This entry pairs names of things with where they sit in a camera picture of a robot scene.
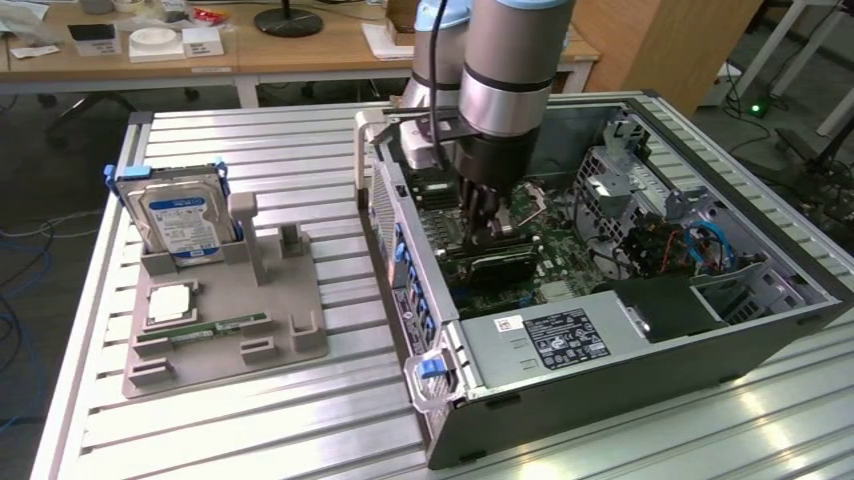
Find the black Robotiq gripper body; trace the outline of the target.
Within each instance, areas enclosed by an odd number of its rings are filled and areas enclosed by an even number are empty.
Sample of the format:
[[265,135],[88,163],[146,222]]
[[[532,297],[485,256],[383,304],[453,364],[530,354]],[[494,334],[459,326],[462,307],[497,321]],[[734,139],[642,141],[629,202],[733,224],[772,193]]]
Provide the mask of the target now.
[[455,143],[455,168],[465,179],[498,193],[509,193],[526,175],[540,129],[513,137],[475,134]]

